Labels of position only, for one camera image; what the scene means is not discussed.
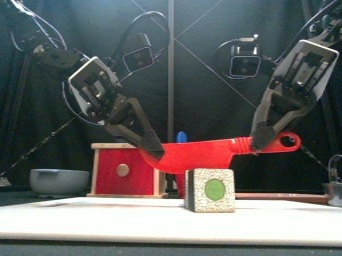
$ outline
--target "black backdrop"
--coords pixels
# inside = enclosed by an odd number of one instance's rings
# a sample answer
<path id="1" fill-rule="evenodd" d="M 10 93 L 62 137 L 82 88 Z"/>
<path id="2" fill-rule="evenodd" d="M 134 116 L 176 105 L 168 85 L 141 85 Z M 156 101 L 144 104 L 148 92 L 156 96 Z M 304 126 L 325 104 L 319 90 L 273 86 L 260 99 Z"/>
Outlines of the black backdrop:
<path id="1" fill-rule="evenodd" d="M 120 35 L 142 10 L 168 16 L 166 0 L 61 0 L 26 1 L 41 17 L 57 28 L 68 48 L 88 56 L 109 56 Z M 319 1 L 311 1 L 316 8 Z M 259 35 L 263 54 L 275 59 L 304 24 L 300 1 L 293 0 L 176 0 L 174 1 L 174 125 L 189 141 L 248 136 L 255 108 L 268 78 L 263 75 L 235 81 L 220 79 L 212 72 L 213 53 L 225 41 Z M 60 82 L 18 53 L 0 22 L 1 33 L 1 171 L 28 152 L 68 120 Z M 148 34 L 158 48 L 162 31 L 153 22 L 144 22 L 134 32 Z M 126 96 L 138 99 L 150 124 L 162 142 L 166 141 L 166 54 L 150 68 L 136 72 L 124 82 Z M 327 99 L 333 129 L 339 130 L 340 78 L 333 74 Z M 325 164 L 331 154 L 331 132 L 325 126 L 321 104 L 293 129 L 303 145 Z M 92 171 L 90 143 L 114 142 L 101 128 L 80 121 L 69 126 L 29 155 L 7 173 L 18 186 L 28 184 L 32 168 L 65 168 Z M 285 154 L 235 156 L 236 189 L 240 191 L 320 192 L 327 173 L 300 150 Z"/>

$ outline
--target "red tool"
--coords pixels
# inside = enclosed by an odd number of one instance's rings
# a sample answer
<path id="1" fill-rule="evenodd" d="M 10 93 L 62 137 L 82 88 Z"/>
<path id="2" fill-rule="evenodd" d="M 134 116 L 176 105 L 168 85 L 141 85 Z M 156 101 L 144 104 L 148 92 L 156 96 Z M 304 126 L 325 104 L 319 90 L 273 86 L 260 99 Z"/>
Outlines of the red tool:
<path id="1" fill-rule="evenodd" d="M 285 146 L 283 140 L 291 141 Z M 138 150 L 146 163 L 158 171 L 180 174 L 195 168 L 228 168 L 233 155 L 280 153 L 295 151 L 300 146 L 296 134 L 283 132 L 271 144 L 261 150 L 249 148 L 251 137 L 239 137 L 224 140 L 211 140 L 188 143 L 162 144 L 164 155 L 156 160 L 146 152 Z"/>

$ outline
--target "green sticker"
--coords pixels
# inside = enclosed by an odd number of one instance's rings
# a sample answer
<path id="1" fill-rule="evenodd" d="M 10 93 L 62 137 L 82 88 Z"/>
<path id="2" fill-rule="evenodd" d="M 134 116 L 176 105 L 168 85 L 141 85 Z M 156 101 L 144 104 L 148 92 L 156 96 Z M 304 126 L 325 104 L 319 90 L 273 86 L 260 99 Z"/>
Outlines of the green sticker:
<path id="1" fill-rule="evenodd" d="M 205 196 L 209 200 L 217 201 L 224 197 L 225 186 L 217 179 L 211 179 L 205 183 L 204 187 Z"/>

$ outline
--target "table surface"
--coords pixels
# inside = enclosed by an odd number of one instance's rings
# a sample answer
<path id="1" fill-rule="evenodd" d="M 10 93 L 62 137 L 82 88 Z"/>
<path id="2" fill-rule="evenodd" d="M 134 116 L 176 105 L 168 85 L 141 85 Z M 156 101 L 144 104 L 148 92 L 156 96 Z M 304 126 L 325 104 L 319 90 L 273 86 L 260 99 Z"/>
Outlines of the table surface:
<path id="1" fill-rule="evenodd" d="M 0 239 L 342 247 L 342 208 L 236 200 L 235 213 L 193 213 L 180 199 L 68 198 L 0 207 Z"/>

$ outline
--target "red wooden box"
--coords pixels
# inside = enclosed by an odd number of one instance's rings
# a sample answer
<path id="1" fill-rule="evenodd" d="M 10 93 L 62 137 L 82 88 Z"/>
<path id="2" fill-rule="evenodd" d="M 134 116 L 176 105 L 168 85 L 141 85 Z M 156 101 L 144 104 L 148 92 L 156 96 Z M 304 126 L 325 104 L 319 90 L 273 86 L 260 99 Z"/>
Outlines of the red wooden box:
<path id="1" fill-rule="evenodd" d="M 94 143 L 88 196 L 164 197 L 164 173 L 144 161 L 126 143 Z"/>

